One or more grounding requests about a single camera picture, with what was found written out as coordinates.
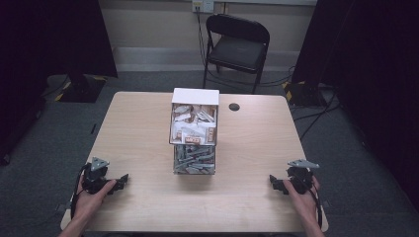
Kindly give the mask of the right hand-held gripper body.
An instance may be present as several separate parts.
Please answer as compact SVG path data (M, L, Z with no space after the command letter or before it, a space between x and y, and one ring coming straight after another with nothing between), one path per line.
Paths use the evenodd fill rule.
M301 195L312 188L312 169L318 169L319 165L305 159L290 161L287 169L288 176L294 189Z

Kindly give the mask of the person's left hand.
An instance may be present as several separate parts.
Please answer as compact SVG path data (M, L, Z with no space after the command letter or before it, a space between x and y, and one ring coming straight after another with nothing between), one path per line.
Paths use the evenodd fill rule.
M82 189L82 182L79 182L77 188L78 199L72 221L85 227L99 210L104 198L115 184L115 180L110 180L96 194L91 195Z

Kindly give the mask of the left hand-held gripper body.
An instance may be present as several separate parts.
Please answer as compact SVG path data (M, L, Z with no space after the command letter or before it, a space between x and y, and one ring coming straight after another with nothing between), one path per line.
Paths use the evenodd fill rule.
M108 182L105 178L109 162L98 157L93 157L83 168L82 188L89 194L96 194Z

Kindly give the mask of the black folding chair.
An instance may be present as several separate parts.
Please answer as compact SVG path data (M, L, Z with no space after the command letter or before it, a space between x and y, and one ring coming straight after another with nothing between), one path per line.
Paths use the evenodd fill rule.
M270 44L270 33L259 22L226 14L207 18L207 55L203 87L207 83L209 64L255 74L252 94L259 85Z

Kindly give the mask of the dark curtain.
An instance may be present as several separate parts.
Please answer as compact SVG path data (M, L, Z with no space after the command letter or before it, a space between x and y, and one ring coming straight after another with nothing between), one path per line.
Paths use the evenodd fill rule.
M0 165L56 74L118 75L99 0L0 0Z
M337 87L419 211L419 0L317 0L293 81Z

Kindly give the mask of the white wall socket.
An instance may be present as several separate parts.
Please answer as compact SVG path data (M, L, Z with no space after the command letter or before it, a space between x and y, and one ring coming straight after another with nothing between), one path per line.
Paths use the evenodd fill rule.
M213 0L192 0L192 11L194 13L212 14L214 10Z

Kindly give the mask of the black stand base striped tape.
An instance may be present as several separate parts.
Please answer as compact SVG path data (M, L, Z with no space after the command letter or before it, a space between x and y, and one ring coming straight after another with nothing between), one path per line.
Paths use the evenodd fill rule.
M105 77L94 75L70 79L55 100L62 103L95 103L106 82Z
M324 107L326 101L317 87L312 87L304 81L282 84L287 101L293 106Z

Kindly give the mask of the person's right hand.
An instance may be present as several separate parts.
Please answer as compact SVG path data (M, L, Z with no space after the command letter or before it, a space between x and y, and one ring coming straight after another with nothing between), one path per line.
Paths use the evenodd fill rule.
M318 182L313 177L312 188L305 194L299 194L293 184L289 180L284 180L284 185L289 192L294 209L298 214L300 221L304 227L318 227L317 220L317 189Z

